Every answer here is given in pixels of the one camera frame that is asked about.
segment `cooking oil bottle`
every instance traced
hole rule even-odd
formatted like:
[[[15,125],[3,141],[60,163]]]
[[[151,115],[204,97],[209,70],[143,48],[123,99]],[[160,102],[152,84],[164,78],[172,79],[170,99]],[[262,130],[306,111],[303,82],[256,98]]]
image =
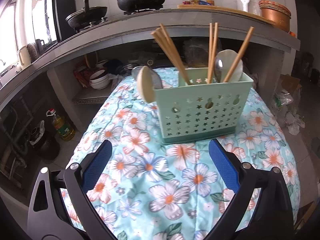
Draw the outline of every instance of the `cooking oil bottle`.
[[[46,115],[52,116],[52,125],[57,130],[62,140],[70,141],[75,136],[75,129],[73,129],[65,117],[60,117],[56,114],[54,108],[49,109]]]

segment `plastic cutlery basket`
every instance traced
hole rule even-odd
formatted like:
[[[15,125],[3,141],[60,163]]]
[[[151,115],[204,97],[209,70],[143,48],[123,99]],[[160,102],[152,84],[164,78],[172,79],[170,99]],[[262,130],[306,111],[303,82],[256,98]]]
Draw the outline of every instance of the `plastic cutlery basket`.
[[[178,87],[154,90],[164,144],[235,132],[253,80],[243,73],[239,82],[206,84],[207,70],[187,69],[191,86],[179,75]]]

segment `pot handle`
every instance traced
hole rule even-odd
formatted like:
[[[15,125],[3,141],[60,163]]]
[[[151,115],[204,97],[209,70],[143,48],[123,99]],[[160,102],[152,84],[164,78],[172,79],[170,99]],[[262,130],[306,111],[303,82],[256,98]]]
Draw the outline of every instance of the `pot handle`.
[[[84,2],[84,11],[87,13],[90,10],[89,0],[83,0]]]

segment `keyhole-shaped hole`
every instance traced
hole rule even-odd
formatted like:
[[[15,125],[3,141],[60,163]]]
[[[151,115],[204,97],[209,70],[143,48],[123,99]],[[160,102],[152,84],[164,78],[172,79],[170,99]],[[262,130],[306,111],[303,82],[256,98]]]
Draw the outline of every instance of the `keyhole-shaped hole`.
[[[239,97],[240,97],[240,95],[236,95],[236,99],[235,99],[235,100],[233,100],[233,105],[237,105],[237,104],[239,104],[239,102],[240,102]]]
[[[210,109],[211,107],[213,107],[213,102],[212,102],[212,98],[208,99],[208,102],[205,104],[204,106],[206,109]]]
[[[174,106],[173,108],[171,108],[171,111],[176,114],[176,113],[179,113],[181,111],[181,109],[179,106]]]

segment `metal screw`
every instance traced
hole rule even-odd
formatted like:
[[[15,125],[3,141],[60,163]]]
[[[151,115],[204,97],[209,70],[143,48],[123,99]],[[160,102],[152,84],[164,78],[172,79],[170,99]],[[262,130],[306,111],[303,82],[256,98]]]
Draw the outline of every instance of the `metal screw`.
[[[280,173],[280,169],[278,167],[273,167],[272,170],[274,173]]]
[[[244,167],[245,169],[250,169],[251,168],[251,164],[250,163],[247,163],[247,162],[245,162],[245,163],[242,163],[242,167]]]
[[[79,167],[79,164],[78,164],[78,163],[72,163],[72,164],[70,165],[70,169],[72,169],[72,170],[76,170],[76,169],[78,169],[78,167]]]
[[[48,171],[48,168],[47,168],[47,167],[43,167],[43,168],[40,170],[40,172],[41,172],[42,174],[45,174],[47,171]]]

